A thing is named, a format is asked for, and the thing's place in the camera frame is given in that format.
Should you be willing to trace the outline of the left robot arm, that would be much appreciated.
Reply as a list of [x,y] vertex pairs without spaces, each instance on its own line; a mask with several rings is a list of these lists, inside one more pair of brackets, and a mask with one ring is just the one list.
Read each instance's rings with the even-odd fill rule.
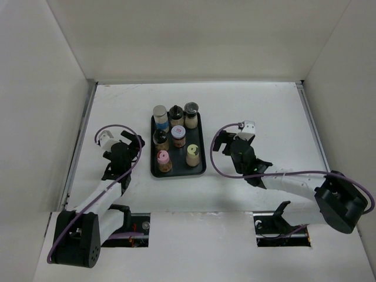
[[121,136],[129,143],[114,139],[109,129],[104,126],[95,134],[95,143],[109,162],[101,183],[80,205],[58,214],[48,264],[92,268],[106,241],[134,243],[148,238],[130,208],[115,203],[129,187],[145,142],[127,126],[121,126]]

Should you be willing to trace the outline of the black knob cap spice bottle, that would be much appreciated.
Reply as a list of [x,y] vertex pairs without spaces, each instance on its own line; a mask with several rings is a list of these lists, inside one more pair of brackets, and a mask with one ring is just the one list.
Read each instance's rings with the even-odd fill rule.
[[184,126],[184,111],[180,106],[174,105],[169,110],[170,125]]

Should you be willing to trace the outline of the black round cap spice bottle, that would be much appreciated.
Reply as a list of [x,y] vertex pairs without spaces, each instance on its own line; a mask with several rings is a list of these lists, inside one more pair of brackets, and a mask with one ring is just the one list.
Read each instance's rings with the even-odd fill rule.
[[153,134],[153,143],[156,150],[159,152],[161,150],[169,150],[169,140],[167,133],[164,130],[156,129]]

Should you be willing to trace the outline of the pink cap spice bottle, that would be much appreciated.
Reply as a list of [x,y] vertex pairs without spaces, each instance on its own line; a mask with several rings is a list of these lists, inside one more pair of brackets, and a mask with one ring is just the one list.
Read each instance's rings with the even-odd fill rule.
[[157,165],[162,173],[167,173],[172,170],[172,161],[168,151],[161,150],[157,153]]

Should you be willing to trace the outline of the yellow cap spice bottle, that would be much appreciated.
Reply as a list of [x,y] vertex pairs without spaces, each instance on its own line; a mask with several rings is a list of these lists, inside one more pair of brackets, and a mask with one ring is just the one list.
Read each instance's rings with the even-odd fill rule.
[[186,163],[190,167],[196,167],[200,163],[200,150],[198,145],[190,144],[186,150]]

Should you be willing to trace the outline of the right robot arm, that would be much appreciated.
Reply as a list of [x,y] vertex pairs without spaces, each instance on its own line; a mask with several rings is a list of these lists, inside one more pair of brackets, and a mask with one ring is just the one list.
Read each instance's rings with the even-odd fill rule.
[[251,143],[254,135],[241,138],[238,134],[221,130],[216,133],[210,151],[230,156],[236,170],[235,179],[264,190],[282,191],[309,200],[308,205],[292,204],[287,200],[274,211],[273,227],[287,232],[293,226],[327,224],[340,233],[350,234],[362,215],[374,207],[373,199],[366,199],[360,186],[340,172],[281,169],[271,162],[259,159]]

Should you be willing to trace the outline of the black flip cap spice bottle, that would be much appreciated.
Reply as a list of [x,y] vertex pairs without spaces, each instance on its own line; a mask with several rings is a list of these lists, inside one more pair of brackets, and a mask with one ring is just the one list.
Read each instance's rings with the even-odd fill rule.
[[199,106],[195,102],[186,103],[184,106],[185,120],[184,124],[188,129],[194,129],[198,125],[198,109]]

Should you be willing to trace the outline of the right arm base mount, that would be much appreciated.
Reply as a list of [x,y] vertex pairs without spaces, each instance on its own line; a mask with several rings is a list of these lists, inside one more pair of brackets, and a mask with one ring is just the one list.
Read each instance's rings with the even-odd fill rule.
[[258,247],[311,247],[307,224],[292,226],[283,218],[290,203],[282,202],[275,211],[253,213]]

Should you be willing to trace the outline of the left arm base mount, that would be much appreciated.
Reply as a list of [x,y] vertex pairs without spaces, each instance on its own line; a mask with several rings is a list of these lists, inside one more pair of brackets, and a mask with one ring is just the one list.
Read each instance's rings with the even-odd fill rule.
[[123,213],[123,226],[114,231],[102,247],[142,248],[149,246],[150,213],[132,213],[129,206],[113,204],[109,210]]

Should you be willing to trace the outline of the red label clear lid jar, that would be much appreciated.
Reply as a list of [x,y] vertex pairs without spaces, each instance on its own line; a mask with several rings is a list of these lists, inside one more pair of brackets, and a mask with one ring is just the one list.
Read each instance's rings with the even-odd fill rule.
[[171,129],[171,135],[174,147],[181,148],[186,144],[186,129],[184,126],[176,125]]

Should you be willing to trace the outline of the silver lid blue label jar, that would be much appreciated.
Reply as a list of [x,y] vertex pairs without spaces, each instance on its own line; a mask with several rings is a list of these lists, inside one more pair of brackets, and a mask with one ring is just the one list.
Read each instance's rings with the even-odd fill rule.
[[156,129],[163,130],[164,132],[168,132],[169,127],[169,120],[167,116],[167,110],[163,105],[157,105],[153,108],[153,117],[155,120]]

